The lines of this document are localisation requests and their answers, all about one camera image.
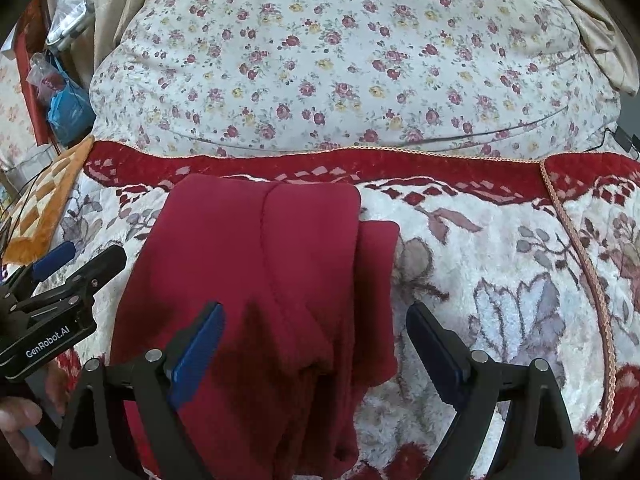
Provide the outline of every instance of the floral bedspread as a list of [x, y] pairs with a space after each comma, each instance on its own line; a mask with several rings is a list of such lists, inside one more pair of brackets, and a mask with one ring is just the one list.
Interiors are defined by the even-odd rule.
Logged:
[[173, 156], [537, 158], [620, 112], [558, 0], [152, 0], [91, 94], [97, 139]]
[[[418, 478], [454, 416], [406, 334], [415, 300], [495, 360], [545, 358], [578, 450], [601, 438], [619, 446], [638, 417], [640, 165], [612, 153], [556, 155], [542, 166], [362, 149], [241, 160], [161, 158], [97, 141], [54, 240], [72, 240], [78, 256], [47, 286], [113, 243], [128, 261], [96, 295], [98, 331], [60, 359], [72, 378], [87, 359], [108, 360], [132, 265], [167, 192], [190, 173], [348, 182], [361, 193], [362, 219], [400, 226], [392, 275], [398, 374], [370, 390], [357, 411], [360, 459], [345, 479]], [[599, 289], [589, 279], [594, 271]], [[487, 472], [505, 416], [496, 409], [474, 478]]]

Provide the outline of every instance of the metal screw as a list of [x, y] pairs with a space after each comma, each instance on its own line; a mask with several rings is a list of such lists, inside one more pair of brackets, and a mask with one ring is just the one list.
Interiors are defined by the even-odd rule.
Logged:
[[98, 360], [98, 359], [89, 359], [86, 362], [86, 364], [84, 365], [84, 369], [87, 372], [93, 372], [93, 371], [97, 370], [99, 366], [100, 366], [100, 360]]
[[533, 361], [533, 365], [541, 372], [546, 372], [547, 370], [549, 370], [549, 363], [547, 363], [544, 359], [536, 359], [535, 361]]
[[489, 360], [489, 354], [484, 350], [473, 350], [471, 352], [471, 358], [476, 363], [485, 363]]
[[145, 359], [150, 363], [155, 363], [161, 357], [162, 357], [162, 350], [158, 350], [157, 348], [149, 350], [149, 352], [145, 354]]

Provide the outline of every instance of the finger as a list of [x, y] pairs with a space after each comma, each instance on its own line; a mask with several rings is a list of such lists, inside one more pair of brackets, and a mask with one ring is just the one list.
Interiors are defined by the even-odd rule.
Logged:
[[24, 459], [22, 459], [22, 464], [24, 468], [31, 473], [32, 475], [37, 475], [42, 472], [44, 467], [44, 459], [40, 455], [38, 448], [35, 447], [31, 442], [29, 443], [29, 450]]
[[15, 455], [20, 459], [20, 462], [24, 464], [24, 460], [29, 454], [29, 441], [20, 431], [5, 433], [4, 436], [9, 446], [11, 446], [11, 449], [14, 450]]
[[0, 430], [5, 433], [35, 426], [41, 418], [42, 410], [30, 400], [20, 397], [0, 399]]
[[47, 379], [44, 389], [47, 397], [51, 400], [60, 415], [65, 414], [69, 395], [66, 391], [67, 377], [65, 371], [58, 366], [55, 361], [47, 365]]

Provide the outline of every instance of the blue plastic bag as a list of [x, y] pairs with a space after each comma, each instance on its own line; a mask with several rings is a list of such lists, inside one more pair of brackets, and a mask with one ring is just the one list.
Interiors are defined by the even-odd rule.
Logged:
[[68, 146], [74, 140], [79, 139], [82, 134], [87, 133], [87, 130], [94, 124], [95, 113], [91, 108], [89, 94], [62, 70], [57, 59], [54, 59], [54, 62], [64, 77], [66, 86], [51, 99], [47, 120], [56, 134], [58, 142], [63, 146]]

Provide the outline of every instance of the red sweatshirt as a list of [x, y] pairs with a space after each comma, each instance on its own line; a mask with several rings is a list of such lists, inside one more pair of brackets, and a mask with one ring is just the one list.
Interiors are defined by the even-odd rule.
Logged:
[[111, 362], [164, 348], [207, 301], [224, 306], [209, 372], [180, 410], [216, 478], [336, 478], [356, 462], [354, 410], [397, 368], [398, 226], [359, 213], [343, 184], [193, 175], [166, 200], [118, 306]]

